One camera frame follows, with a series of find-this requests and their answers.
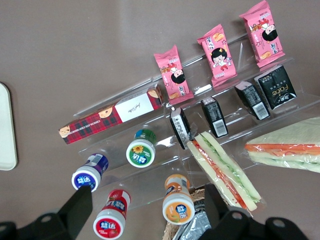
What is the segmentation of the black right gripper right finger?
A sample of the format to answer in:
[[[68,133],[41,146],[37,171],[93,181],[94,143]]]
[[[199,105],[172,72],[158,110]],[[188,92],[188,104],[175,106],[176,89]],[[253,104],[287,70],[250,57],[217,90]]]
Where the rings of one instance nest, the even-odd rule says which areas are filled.
[[[241,207],[229,206],[213,184],[204,187],[204,206],[210,228],[201,240],[263,240],[264,225]]]

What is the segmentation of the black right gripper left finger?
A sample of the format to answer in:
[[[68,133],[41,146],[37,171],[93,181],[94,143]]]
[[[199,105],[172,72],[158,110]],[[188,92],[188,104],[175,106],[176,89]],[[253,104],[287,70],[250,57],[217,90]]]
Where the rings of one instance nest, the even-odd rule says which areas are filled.
[[[58,212],[41,215],[17,231],[18,240],[74,240],[93,210],[89,186],[79,188]]]

